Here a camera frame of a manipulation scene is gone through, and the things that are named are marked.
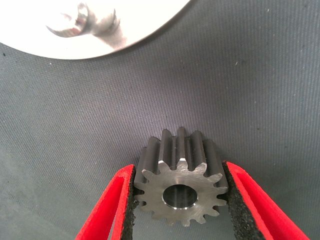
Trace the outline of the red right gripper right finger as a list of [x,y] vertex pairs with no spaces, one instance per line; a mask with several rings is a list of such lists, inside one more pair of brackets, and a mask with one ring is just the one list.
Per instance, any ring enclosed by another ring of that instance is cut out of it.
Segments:
[[228,211],[237,240],[308,240],[258,183],[240,166],[222,163]]

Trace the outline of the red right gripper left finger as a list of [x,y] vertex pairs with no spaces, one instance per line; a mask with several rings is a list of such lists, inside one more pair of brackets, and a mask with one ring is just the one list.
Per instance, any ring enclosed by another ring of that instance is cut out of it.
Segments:
[[134,178],[133,164],[113,176],[87,220],[75,237],[77,240],[131,240],[133,238]]

